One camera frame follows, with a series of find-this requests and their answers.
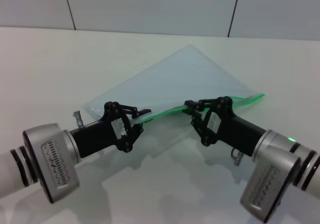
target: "metal bracket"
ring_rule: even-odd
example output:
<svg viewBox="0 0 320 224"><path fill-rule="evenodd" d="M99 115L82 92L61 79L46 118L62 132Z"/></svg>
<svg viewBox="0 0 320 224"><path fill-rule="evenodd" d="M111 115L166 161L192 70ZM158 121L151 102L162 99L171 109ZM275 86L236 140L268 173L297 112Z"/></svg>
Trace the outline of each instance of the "metal bracket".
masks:
<svg viewBox="0 0 320 224"><path fill-rule="evenodd" d="M84 128L84 122L82 121L81 114L79 110L73 112L73 116L76 120L76 125L78 128Z"/></svg>
<svg viewBox="0 0 320 224"><path fill-rule="evenodd" d="M78 146L80 157L87 157L112 145L125 153L130 152L144 129L142 123L131 124L128 115L135 119L150 112L150 109L138 111L135 106L121 105L118 102L105 103L100 120L83 127L80 124L78 129L70 132ZM74 115L77 123L80 123L80 112L75 112Z"/></svg>
<svg viewBox="0 0 320 224"><path fill-rule="evenodd" d="M238 151L238 154L234 156L234 151L235 151L235 148L233 148L231 151L231 158L234 161L233 164L235 166L239 166L242 158L244 157L244 154L241 151Z"/></svg>

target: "white wall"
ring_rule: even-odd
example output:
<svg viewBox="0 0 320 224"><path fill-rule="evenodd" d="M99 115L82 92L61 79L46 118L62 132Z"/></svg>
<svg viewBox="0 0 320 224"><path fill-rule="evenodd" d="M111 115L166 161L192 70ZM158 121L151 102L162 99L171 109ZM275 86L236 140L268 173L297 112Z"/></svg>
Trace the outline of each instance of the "white wall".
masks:
<svg viewBox="0 0 320 224"><path fill-rule="evenodd" d="M0 0L0 26L74 28L67 0Z"/></svg>
<svg viewBox="0 0 320 224"><path fill-rule="evenodd" d="M320 0L238 0L230 37L320 40Z"/></svg>
<svg viewBox="0 0 320 224"><path fill-rule="evenodd" d="M236 0L69 0L77 30L226 37Z"/></svg>

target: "white table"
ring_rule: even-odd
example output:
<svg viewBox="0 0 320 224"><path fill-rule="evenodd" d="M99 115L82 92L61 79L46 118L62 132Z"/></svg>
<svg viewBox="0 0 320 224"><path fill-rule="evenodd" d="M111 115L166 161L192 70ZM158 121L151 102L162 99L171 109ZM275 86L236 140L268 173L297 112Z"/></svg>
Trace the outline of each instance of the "white table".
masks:
<svg viewBox="0 0 320 224"><path fill-rule="evenodd" d="M33 126L76 128L75 110L91 122L83 104L188 44L266 94L241 117L320 151L318 41L0 28L0 153ZM233 166L228 145L202 146L180 116L145 124L131 153L85 159L81 188L54 205L39 184L1 199L0 223L258 224L239 204L253 163ZM318 224L319 210L290 187L269 223Z"/></svg>

